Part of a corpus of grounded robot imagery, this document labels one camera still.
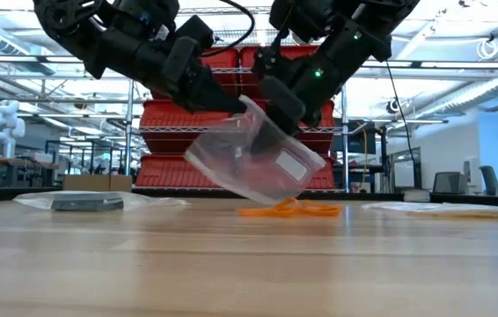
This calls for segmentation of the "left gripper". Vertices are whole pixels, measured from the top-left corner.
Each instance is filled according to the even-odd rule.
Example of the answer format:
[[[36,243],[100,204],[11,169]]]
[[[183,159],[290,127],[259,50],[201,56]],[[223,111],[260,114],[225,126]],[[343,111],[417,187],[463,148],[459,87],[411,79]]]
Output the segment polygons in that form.
[[[227,94],[196,54],[198,45],[211,48],[214,44],[209,26],[193,15],[177,36],[178,40],[173,33],[145,38],[115,28],[94,28],[92,75],[100,79],[105,70],[113,70],[189,112],[244,113],[245,103]]]

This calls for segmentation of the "small brown cardboard box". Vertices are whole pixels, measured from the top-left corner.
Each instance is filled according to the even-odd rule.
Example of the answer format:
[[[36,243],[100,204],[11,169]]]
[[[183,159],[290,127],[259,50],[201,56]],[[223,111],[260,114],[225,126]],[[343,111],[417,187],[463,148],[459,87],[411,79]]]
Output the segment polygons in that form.
[[[62,188],[70,191],[117,191],[130,192],[132,177],[116,174],[66,174]]]

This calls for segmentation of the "clear plastic zip bag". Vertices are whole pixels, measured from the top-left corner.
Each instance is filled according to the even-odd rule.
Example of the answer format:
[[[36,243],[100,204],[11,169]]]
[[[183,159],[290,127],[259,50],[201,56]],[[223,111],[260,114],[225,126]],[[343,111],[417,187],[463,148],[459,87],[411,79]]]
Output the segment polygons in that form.
[[[51,191],[51,192],[40,192],[40,193],[29,193],[17,195],[13,198],[16,203],[21,203],[29,207],[41,209],[41,210],[52,210],[52,202],[54,200],[85,200],[85,199],[95,199],[95,198],[121,198],[124,202],[124,208],[122,210],[134,210],[143,207],[153,207],[153,206],[163,206],[163,207],[173,207],[173,206],[188,206],[188,202],[184,200],[179,200],[175,198],[156,198],[146,195],[138,195],[129,192],[117,192],[117,191]]]
[[[326,161],[283,132],[254,101],[239,100],[246,111],[201,133],[186,160],[220,188],[257,203],[297,197]]]
[[[498,211],[498,206],[479,205],[479,204],[462,204],[462,203],[406,203],[406,202],[381,202],[368,203],[363,205],[364,210],[383,210],[388,212],[398,212],[407,214],[409,211],[414,212],[432,212],[432,211],[472,211],[487,210]]]

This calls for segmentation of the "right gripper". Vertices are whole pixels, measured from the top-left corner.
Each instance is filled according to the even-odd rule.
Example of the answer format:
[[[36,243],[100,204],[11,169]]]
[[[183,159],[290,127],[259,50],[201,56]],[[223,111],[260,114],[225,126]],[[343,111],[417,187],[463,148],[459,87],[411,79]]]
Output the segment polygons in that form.
[[[338,89],[336,72],[320,53],[289,59],[279,48],[264,47],[255,54],[253,74],[269,103],[252,154],[272,151],[297,134],[301,123],[317,127],[321,108]]]

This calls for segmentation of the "orange rubber band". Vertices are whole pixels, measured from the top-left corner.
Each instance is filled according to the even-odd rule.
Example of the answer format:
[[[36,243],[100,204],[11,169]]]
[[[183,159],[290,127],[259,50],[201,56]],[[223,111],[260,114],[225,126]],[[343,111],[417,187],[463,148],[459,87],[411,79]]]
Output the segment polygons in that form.
[[[292,217],[298,204],[296,198],[290,198],[268,207],[239,209],[238,213],[243,217]]]
[[[303,200],[297,203],[295,213],[312,217],[337,217],[343,208],[338,204],[320,203],[312,200]]]

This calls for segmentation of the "wooden workbench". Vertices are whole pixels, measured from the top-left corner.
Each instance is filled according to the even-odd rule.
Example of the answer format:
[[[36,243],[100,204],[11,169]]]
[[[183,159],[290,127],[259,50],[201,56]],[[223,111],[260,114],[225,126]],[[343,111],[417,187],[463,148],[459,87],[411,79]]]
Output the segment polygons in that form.
[[[0,188],[45,188],[54,185],[55,163],[41,163],[29,156],[0,157]]]

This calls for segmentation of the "red plastic storage bin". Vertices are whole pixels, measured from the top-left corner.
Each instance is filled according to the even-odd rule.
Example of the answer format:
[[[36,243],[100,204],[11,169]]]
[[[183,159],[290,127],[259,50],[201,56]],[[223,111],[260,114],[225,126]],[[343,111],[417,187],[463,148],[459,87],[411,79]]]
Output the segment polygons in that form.
[[[201,61],[211,69],[235,69],[239,66],[238,50],[228,48],[217,55],[205,56]]]
[[[319,112],[318,128],[333,128],[334,127],[334,103],[328,100]]]
[[[304,45],[304,46],[283,46],[280,49],[280,53],[282,56],[287,57],[289,59],[298,58],[301,56],[311,55],[314,53],[319,47],[312,45]],[[253,46],[253,47],[243,47],[239,50],[239,62],[241,68],[251,69],[254,65],[255,54],[261,49],[261,46]]]
[[[217,188],[185,159],[194,132],[143,132],[150,153],[141,157],[135,185],[145,188]]]
[[[226,92],[204,92],[179,105],[172,100],[149,100],[143,103],[139,128],[208,127],[245,111],[246,105]]]
[[[324,157],[325,166],[314,174],[306,189],[335,189],[335,180],[333,177],[334,159]]]

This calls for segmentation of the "black computer monitor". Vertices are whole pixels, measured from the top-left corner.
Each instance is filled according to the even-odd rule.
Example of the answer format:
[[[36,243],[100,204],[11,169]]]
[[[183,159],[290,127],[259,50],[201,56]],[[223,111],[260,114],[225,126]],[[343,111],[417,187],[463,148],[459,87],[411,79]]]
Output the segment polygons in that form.
[[[373,122],[351,120],[348,122],[348,152],[376,153],[376,126]]]

